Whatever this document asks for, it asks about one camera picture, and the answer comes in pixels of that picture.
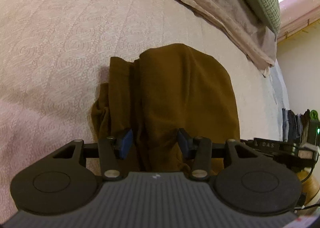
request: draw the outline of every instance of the cable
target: cable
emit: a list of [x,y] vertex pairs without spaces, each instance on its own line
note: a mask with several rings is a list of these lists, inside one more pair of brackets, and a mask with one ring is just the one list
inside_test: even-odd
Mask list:
[[295,210],[307,210],[307,209],[310,209],[310,208],[313,208],[313,207],[320,207],[320,204],[314,204],[314,205],[311,205],[311,206],[295,207],[294,209]]
[[305,179],[301,180],[301,183],[304,183],[304,182],[307,181],[307,179],[311,176],[314,168],[315,168],[315,166],[313,165],[312,168],[311,168],[311,170],[310,170],[310,173],[307,175],[307,177],[306,177]]

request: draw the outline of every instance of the metal screw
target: metal screw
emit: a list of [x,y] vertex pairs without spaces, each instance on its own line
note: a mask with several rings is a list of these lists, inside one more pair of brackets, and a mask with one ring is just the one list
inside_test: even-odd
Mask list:
[[110,170],[105,171],[104,175],[109,178],[116,178],[116,177],[120,176],[120,172],[115,169],[110,169]]
[[203,169],[196,169],[191,173],[191,175],[195,178],[205,178],[208,175],[208,172]]

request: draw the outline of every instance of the black device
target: black device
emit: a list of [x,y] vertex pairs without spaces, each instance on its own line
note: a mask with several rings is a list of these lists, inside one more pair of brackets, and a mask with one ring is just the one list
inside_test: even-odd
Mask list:
[[[182,154],[194,159],[189,177],[123,177],[116,159],[127,156],[132,140],[130,129],[93,144],[74,140],[22,170],[10,187],[19,211],[3,227],[281,228],[304,203],[295,173],[276,162],[309,164],[294,145],[262,139],[217,144],[179,129]],[[85,168],[86,158],[100,159],[102,176]],[[217,176],[209,175],[211,158],[223,158],[225,169]]]
[[307,143],[315,146],[320,145],[320,121],[309,120]]

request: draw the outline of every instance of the gray ribbed surface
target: gray ribbed surface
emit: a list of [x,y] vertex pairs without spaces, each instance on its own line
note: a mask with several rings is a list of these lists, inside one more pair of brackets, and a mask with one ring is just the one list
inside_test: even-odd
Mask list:
[[86,206],[60,216],[35,216],[23,211],[4,228],[281,228],[292,213],[256,217],[223,205],[206,183],[187,180],[183,173],[130,173],[105,183]]

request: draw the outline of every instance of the folded clothes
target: folded clothes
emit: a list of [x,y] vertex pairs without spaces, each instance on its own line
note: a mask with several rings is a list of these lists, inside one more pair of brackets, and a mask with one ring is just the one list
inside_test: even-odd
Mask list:
[[283,142],[288,142],[289,135],[289,120],[288,120],[288,110],[282,108],[282,117],[283,117]]
[[299,139],[301,134],[299,133],[299,120],[298,120],[299,115],[294,116],[294,121],[295,121],[295,127],[296,127],[296,132],[295,132],[295,139]]
[[289,120],[288,141],[292,141],[296,138],[297,126],[296,126],[295,114],[291,110],[288,110],[288,120]]
[[301,120],[302,114],[297,115],[297,120],[298,120],[298,130],[299,130],[299,137],[301,137],[302,132],[303,132],[303,125],[302,125],[302,120]]
[[[177,144],[177,128],[215,143],[239,139],[230,77],[213,57],[183,44],[149,49],[133,63],[112,57],[109,83],[92,108],[98,138],[131,128],[135,146],[123,165],[146,171],[190,171]],[[212,159],[211,174],[223,168]]]
[[305,113],[301,117],[303,128],[305,128],[309,120],[310,120],[310,110],[308,109],[305,111]]

